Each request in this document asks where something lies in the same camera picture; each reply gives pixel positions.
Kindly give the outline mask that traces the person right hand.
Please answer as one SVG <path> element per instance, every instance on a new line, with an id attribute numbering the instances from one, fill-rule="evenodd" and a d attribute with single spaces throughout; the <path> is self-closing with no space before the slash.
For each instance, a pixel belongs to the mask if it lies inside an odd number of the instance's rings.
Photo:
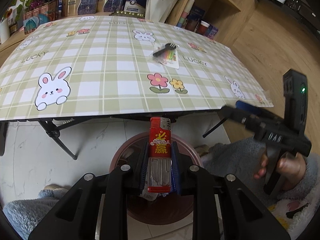
<path id="1" fill-rule="evenodd" d="M 268 163 L 269 159 L 266 151 L 264 151 L 260 158 L 259 169 L 253 174 L 254 179 L 261 179 L 266 176 Z M 306 162 L 300 153 L 297 153 L 293 158 L 280 158 L 276 171 L 285 178 L 282 189 L 289 191 L 297 186 L 305 176 Z"/>

